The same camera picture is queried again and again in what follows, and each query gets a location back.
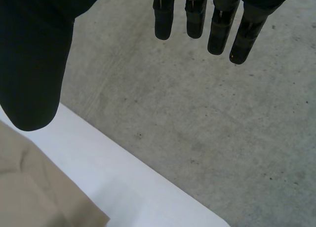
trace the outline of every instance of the tan cloth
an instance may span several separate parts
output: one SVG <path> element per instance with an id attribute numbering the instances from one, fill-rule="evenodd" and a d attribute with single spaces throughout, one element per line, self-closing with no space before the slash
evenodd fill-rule
<path id="1" fill-rule="evenodd" d="M 1 227 L 104 227 L 108 220 L 37 146 L 0 122 Z"/>

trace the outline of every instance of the gray concrete floor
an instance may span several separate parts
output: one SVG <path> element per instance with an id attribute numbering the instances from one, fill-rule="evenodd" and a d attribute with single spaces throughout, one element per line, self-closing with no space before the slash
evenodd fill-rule
<path id="1" fill-rule="evenodd" d="M 99 0 L 76 20 L 62 102 L 232 227 L 316 226 L 316 0 L 288 0 L 241 66 L 154 36 L 152 0 Z"/>

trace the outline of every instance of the glove finger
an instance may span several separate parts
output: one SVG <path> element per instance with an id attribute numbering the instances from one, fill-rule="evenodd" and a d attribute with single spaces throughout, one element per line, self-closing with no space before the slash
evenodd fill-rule
<path id="1" fill-rule="evenodd" d="M 225 48 L 240 0 L 213 0 L 214 12 L 207 50 L 220 55 Z"/>
<path id="2" fill-rule="evenodd" d="M 153 8 L 155 11 L 155 35 L 161 40 L 170 37 L 174 0 L 154 0 Z"/>
<path id="3" fill-rule="evenodd" d="M 268 16 L 278 8 L 277 6 L 264 10 L 247 3 L 243 7 L 241 23 L 230 52 L 230 61 L 235 64 L 242 64 L 246 61 Z"/>
<path id="4" fill-rule="evenodd" d="M 186 0 L 187 33 L 191 38 L 200 38 L 203 33 L 207 0 Z"/>

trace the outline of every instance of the white sheet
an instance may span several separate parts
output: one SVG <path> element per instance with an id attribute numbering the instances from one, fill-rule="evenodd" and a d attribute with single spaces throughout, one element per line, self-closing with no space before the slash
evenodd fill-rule
<path id="1" fill-rule="evenodd" d="M 0 120 L 19 131 L 1 108 Z M 62 104 L 46 128 L 19 132 L 111 218 L 108 227 L 229 227 Z"/>

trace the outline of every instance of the beige fabric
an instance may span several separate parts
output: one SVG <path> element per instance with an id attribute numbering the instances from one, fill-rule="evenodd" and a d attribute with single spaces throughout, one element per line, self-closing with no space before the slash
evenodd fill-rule
<path id="1" fill-rule="evenodd" d="M 104 227 L 108 220 L 38 147 L 0 122 L 1 227 Z"/>

